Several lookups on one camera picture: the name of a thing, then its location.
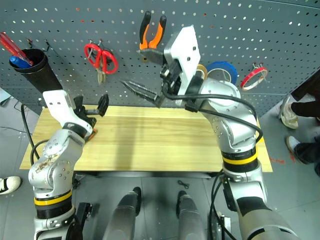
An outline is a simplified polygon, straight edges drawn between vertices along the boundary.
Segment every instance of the shoe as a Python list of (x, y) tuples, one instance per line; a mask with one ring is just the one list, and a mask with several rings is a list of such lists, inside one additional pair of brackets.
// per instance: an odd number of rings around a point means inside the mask
[(283, 108), (283, 113), (281, 114), (282, 123), (290, 128), (297, 129), (298, 128), (298, 116), (292, 111), (291, 103), (286, 103)]
[(296, 155), (295, 155), (295, 148), (296, 146), (299, 144), (300, 142), (294, 137), (294, 136), (287, 136), (285, 138), (285, 144), (287, 146), (287, 148), (289, 149), (290, 153), (292, 155), (295, 156), (295, 158), (302, 164), (307, 165), (308, 163), (306, 161), (303, 161), (301, 159), (299, 159)]
[(20, 187), (21, 179), (18, 176), (0, 178), (0, 195), (10, 194)]

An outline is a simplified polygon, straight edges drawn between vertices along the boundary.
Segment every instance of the yellow stripe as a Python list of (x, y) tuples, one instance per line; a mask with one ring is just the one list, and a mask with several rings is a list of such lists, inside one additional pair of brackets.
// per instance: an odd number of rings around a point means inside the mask
[(231, 160), (225, 157), (222, 157), (223, 161), (225, 161), (228, 164), (234, 164), (234, 165), (242, 165), (242, 164), (248, 164), (254, 161), (258, 157), (258, 153), (255, 152), (255, 154), (249, 158), (241, 159), (241, 160)]
[(34, 204), (38, 206), (47, 206), (47, 205), (52, 205), (52, 204), (57, 204), (62, 202), (63, 200), (66, 200), (72, 195), (72, 192), (68, 192), (66, 195), (63, 195), (61, 197), (57, 197), (55, 199), (47, 200), (47, 201), (39, 201), (36, 198), (34, 198)]

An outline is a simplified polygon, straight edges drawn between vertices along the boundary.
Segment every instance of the red marking on floor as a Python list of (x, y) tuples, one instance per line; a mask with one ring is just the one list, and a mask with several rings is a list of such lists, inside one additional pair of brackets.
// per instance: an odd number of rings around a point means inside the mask
[(274, 159), (272, 157), (269, 157), (271, 163), (276, 163), (276, 164), (286, 164), (285, 160), (281, 159)]
[(295, 156), (293, 156), (291, 153), (290, 153), (290, 158), (291, 158), (291, 160), (292, 160), (292, 162), (293, 162), (294, 164), (297, 163), (297, 162), (296, 162), (296, 159), (295, 159)]

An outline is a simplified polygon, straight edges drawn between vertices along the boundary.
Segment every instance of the tape roll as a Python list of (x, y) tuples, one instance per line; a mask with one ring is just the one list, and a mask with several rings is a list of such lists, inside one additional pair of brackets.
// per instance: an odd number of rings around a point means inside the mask
[[(249, 86), (245, 86), (247, 82), (249, 82), (249, 80), (251, 80), (255, 75), (257, 74), (261, 74), (261, 76), (258, 78), (257, 81), (255, 81), (254, 83), (252, 83)], [(244, 91), (248, 91), (250, 89), (255, 88), (256, 86), (258, 86), (268, 75), (268, 70), (265, 67), (258, 67), (255, 68), (252, 72), (250, 72), (241, 82), (240, 87), (242, 88), (242, 90)]]
[[(219, 81), (228, 81), (234, 85), (237, 82), (238, 73), (236, 68), (226, 61), (215, 61), (206, 66), (206, 69), (208, 71), (208, 78), (213, 78)], [(222, 72), (220, 79), (217, 79), (217, 75), (213, 74), (214, 71)]]
[(201, 78), (203, 80), (207, 80), (208, 78), (208, 71), (206, 69), (205, 66), (203, 66), (202, 64), (198, 64), (198, 67), (196, 68), (196, 72), (200, 72), (201, 73)]

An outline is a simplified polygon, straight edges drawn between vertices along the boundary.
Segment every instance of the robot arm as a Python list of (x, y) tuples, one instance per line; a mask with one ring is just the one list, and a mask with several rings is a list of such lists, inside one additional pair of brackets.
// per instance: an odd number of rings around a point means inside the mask
[[(210, 122), (223, 159), (225, 199), (228, 208), (238, 212), (242, 239), (298, 240), (286, 221), (266, 205), (254, 109), (242, 104), (245, 101), (240, 101), (239, 90), (232, 83), (211, 78), (203, 81), (195, 76), (200, 54), (194, 27), (184, 27), (173, 36), (163, 55), (148, 49), (140, 53), (149, 60), (154, 60), (156, 54), (158, 60), (154, 62), (166, 63), (160, 73), (162, 94), (154, 97), (157, 107), (165, 96), (186, 110), (202, 112)], [(134, 93), (143, 97), (139, 91)]]
[(81, 230), (71, 202), (74, 167), (96, 123), (96, 119), (87, 114), (104, 116), (108, 95), (101, 97), (94, 111), (82, 106), (81, 96), (75, 98), (75, 104), (64, 90), (45, 91), (43, 98), (62, 129), (46, 143), (41, 157), (29, 170), (37, 213), (34, 240), (79, 239)]

